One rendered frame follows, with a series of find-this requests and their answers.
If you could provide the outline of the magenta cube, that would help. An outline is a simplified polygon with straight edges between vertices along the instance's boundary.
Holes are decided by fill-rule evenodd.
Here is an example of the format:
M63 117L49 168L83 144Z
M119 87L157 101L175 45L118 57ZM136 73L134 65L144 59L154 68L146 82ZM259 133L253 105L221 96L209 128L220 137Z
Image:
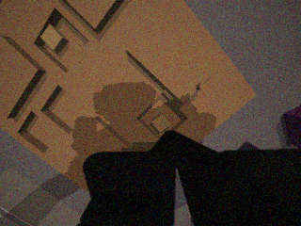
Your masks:
M301 105L283 115L290 143L301 148Z

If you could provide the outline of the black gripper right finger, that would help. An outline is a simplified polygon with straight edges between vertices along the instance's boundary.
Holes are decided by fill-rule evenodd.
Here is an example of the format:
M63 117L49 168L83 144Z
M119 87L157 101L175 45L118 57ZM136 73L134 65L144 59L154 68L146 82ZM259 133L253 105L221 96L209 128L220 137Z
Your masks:
M242 178L301 176L301 148L216 152L170 131L177 170L195 226L227 226L231 202Z

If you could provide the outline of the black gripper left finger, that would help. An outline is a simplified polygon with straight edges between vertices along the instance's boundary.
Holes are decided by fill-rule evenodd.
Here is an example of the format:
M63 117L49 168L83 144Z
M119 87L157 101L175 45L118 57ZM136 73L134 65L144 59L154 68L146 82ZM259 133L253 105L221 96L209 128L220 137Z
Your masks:
M160 193L165 197L166 226L174 226L177 154L165 131L148 152L100 152L83 165L90 198L97 191Z

